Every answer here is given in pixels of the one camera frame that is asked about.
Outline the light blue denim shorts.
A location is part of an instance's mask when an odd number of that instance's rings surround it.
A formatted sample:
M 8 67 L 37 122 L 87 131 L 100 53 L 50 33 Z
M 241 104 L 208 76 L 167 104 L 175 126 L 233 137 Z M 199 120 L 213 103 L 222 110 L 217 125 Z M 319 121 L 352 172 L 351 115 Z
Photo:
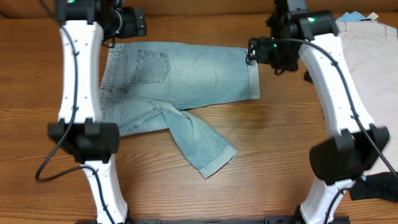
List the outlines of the light blue denim shorts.
M 190 110 L 260 97 L 257 63 L 239 47 L 132 42 L 109 50 L 99 87 L 103 119 L 122 136 L 168 129 L 204 178 L 236 148 Z

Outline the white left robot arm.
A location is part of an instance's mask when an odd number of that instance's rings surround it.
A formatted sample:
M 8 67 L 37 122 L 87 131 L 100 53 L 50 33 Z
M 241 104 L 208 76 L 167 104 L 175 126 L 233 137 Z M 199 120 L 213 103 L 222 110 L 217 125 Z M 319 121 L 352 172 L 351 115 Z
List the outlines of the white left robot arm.
M 147 34 L 144 10 L 121 1 L 56 1 L 50 16 L 60 27 L 63 47 L 63 94 L 58 121 L 47 126 L 55 142 L 40 174 L 58 149 L 79 164 L 61 175 L 82 170 L 96 206 L 95 223 L 132 223 L 116 172 L 119 129 L 103 120 L 100 105 L 100 51 L 107 40 Z

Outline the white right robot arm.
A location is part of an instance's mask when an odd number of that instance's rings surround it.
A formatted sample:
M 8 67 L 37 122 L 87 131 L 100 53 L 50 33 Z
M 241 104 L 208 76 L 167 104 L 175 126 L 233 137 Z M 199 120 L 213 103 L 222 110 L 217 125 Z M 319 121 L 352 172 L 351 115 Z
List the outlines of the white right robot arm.
M 328 137 L 310 150 L 315 179 L 293 215 L 268 216 L 266 223 L 348 223 L 335 210 L 348 190 L 369 170 L 389 141 L 356 91 L 330 11 L 278 5 L 266 22 L 270 37 L 249 41 L 247 62 L 270 65 L 276 75 L 303 62 L 317 91 Z

